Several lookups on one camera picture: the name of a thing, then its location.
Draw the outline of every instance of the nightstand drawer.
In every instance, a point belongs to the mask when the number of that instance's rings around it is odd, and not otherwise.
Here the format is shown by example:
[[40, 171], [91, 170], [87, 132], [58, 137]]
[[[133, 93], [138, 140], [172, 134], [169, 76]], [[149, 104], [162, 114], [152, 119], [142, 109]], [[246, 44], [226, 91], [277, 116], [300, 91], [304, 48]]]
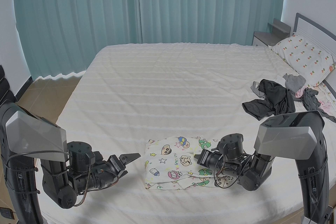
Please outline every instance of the nightstand drawer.
[[258, 46], [258, 47], [267, 47], [266, 44], [264, 44], [263, 42], [261, 42], [258, 38], [253, 37], [253, 43], [252, 46]]

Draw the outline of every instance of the headboard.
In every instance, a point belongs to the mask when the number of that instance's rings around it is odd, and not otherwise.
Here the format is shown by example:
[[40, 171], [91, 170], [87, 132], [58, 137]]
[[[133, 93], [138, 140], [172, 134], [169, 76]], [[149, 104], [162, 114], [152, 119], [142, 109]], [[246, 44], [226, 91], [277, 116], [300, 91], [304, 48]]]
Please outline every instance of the headboard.
[[[296, 13], [293, 32], [297, 32], [308, 39], [310, 43], [324, 49], [333, 56], [333, 60], [336, 62], [336, 35], [326, 28], [300, 13]], [[336, 71], [332, 71], [323, 82], [336, 98]]]

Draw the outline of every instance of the bed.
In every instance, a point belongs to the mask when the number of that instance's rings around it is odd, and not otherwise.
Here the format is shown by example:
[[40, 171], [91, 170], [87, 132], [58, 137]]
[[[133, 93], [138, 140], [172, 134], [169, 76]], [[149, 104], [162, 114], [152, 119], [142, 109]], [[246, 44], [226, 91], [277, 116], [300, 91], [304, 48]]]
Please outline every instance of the bed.
[[[300, 19], [298, 23], [304, 31]], [[68, 142], [87, 142], [105, 159], [112, 154], [143, 155], [149, 139], [174, 135], [220, 139], [241, 133], [244, 149], [252, 153], [262, 121], [247, 114], [241, 103], [256, 98], [250, 89], [253, 81], [274, 80], [285, 73], [297, 75], [264, 47], [191, 43], [108, 46], [88, 67], [57, 125], [67, 131]], [[318, 86], [319, 100], [334, 104], [328, 88], [332, 82], [327, 78], [327, 86]], [[301, 103], [295, 106], [296, 111], [305, 111]], [[330, 114], [336, 116], [334, 106]], [[325, 120], [330, 186], [336, 181], [335, 130], [336, 124]], [[254, 192], [237, 184], [225, 190], [146, 190], [144, 162], [141, 157], [129, 164], [129, 173], [115, 187], [89, 193], [77, 208], [61, 209], [42, 192], [43, 216], [49, 224], [261, 224], [302, 207], [294, 160], [276, 158], [271, 176]], [[42, 189], [42, 175], [40, 169], [38, 189]]]

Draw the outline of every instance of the pillow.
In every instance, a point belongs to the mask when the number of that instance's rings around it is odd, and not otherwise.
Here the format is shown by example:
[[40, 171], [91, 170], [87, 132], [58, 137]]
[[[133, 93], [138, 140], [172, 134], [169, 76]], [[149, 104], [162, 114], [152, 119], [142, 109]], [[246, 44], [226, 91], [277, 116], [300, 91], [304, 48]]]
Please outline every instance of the pillow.
[[317, 87], [335, 69], [330, 54], [297, 33], [270, 48], [307, 80], [308, 87]]

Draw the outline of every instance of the tiled floor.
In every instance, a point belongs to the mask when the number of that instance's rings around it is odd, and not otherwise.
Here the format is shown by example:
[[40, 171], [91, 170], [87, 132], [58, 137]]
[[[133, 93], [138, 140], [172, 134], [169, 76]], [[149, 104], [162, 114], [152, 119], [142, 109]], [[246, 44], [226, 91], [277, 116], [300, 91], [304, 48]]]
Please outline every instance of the tiled floor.
[[[30, 85], [17, 104], [38, 116], [45, 117], [56, 123], [79, 80], [80, 78], [74, 76], [68, 79], [38, 79]], [[1, 161], [0, 175], [0, 207], [11, 208], [14, 211], [3, 178]], [[0, 224], [13, 224], [16, 222], [17, 219], [10, 220], [0, 216]]]

